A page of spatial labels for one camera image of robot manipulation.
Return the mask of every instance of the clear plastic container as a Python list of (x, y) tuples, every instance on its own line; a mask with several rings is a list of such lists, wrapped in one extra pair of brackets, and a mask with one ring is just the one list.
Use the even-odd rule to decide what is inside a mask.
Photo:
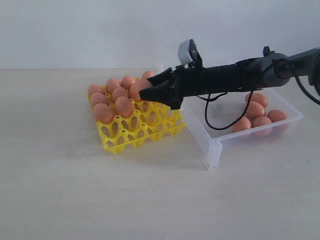
[[(232, 127), (226, 130), (214, 130), (205, 121), (206, 101), (195, 96), (186, 97), (183, 100), (181, 115), (186, 123), (184, 131), (208, 170), (218, 167), (222, 153), (287, 135), (303, 118), (297, 109), (271, 88), (263, 89), (259, 93), (268, 98), (267, 112), (278, 109), (285, 112), (288, 119), (236, 133), (232, 132)], [(231, 92), (220, 97), (217, 101), (210, 102), (207, 111), (209, 123), (216, 128), (222, 128), (236, 120), (243, 112), (246, 94), (247, 92)], [(279, 126), (286, 127), (286, 130), (279, 130)], [(256, 135), (256, 132), (265, 129), (272, 129), (268, 136), (259, 137)]]

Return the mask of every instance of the yellow egg tray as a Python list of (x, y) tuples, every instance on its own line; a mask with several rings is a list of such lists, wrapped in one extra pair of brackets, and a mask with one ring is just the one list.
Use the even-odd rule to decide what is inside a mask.
[[(105, 95), (111, 102), (110, 94)], [(132, 116), (124, 118), (115, 115), (108, 124), (95, 120), (106, 151), (119, 154), (129, 145), (137, 148), (148, 139), (157, 141), (167, 134), (176, 135), (186, 126), (179, 110), (171, 110), (167, 105), (158, 102), (137, 102), (131, 98), (130, 101), (134, 106)], [(116, 113), (115, 104), (111, 103), (110, 107)]]

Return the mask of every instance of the white wall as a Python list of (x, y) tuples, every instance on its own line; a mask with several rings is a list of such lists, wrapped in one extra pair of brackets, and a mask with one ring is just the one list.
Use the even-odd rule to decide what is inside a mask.
[(0, 0), (0, 68), (178, 64), (193, 38), (205, 65), (320, 47), (319, 0)]

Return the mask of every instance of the white table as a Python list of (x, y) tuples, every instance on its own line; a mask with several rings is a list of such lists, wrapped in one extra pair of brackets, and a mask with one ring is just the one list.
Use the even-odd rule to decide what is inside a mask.
[(1, 240), (302, 240), (320, 236), (320, 107), (207, 171), (184, 133), (110, 155), (86, 97), (138, 70), (0, 71)]

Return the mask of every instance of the plastic egg tray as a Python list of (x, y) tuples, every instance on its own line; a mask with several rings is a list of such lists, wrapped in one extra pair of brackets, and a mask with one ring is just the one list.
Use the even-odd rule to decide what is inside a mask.
[[(105, 96), (111, 103), (111, 95), (106, 93)], [(108, 124), (95, 120), (106, 151), (119, 154), (129, 145), (134, 148), (140, 147), (148, 139), (157, 141), (164, 135), (176, 135), (186, 126), (179, 110), (171, 110), (158, 102), (136, 102), (131, 98), (130, 101), (134, 105), (132, 116), (124, 118), (115, 115), (113, 121)], [(116, 114), (115, 104), (111, 103), (110, 107)]]

